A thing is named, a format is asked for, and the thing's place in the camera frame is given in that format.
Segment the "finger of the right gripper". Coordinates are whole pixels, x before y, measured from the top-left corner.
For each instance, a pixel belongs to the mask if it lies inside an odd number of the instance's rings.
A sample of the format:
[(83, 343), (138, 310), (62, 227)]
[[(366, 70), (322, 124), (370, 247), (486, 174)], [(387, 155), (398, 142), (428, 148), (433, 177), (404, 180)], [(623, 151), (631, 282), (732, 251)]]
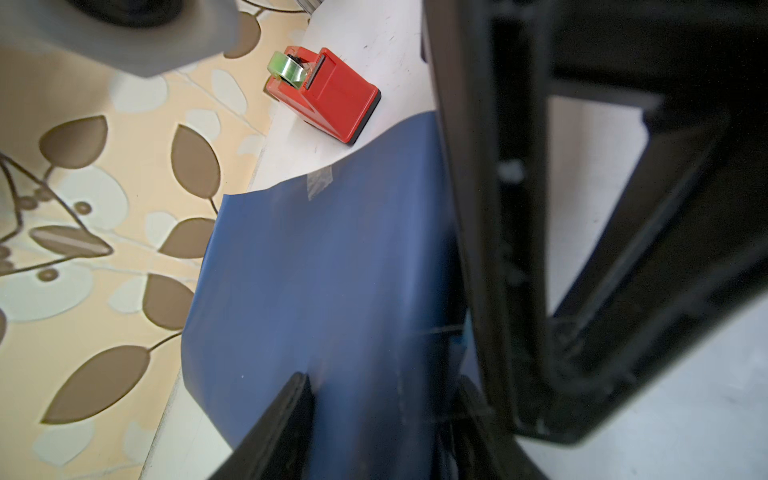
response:
[[(427, 1), (480, 377), (501, 426), (590, 434), (767, 285), (763, 1)], [(642, 110), (648, 142), (547, 308), (553, 95)]]

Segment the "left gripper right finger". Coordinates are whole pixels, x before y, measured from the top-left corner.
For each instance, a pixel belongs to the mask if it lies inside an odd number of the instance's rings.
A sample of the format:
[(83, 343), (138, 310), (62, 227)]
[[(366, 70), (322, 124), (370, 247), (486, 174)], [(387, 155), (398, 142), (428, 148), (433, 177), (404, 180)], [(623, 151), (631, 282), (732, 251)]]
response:
[(459, 479), (547, 479), (467, 376), (459, 377), (452, 409)]

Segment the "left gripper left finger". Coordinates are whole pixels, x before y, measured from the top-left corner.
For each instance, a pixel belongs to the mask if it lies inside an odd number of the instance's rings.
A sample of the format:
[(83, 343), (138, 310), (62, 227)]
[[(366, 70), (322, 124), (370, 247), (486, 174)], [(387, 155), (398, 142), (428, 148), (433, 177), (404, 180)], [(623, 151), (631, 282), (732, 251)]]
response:
[(312, 437), (315, 397), (294, 373), (214, 479), (300, 479)]

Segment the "light blue wrapping paper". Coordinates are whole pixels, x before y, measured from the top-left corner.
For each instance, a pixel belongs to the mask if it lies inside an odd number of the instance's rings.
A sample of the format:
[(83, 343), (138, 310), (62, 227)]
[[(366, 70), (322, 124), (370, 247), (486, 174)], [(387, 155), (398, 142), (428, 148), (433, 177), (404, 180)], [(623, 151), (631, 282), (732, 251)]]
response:
[(307, 177), (224, 199), (182, 335), (185, 385), (231, 446), (296, 372), (300, 479), (445, 479), (466, 300), (436, 116)]

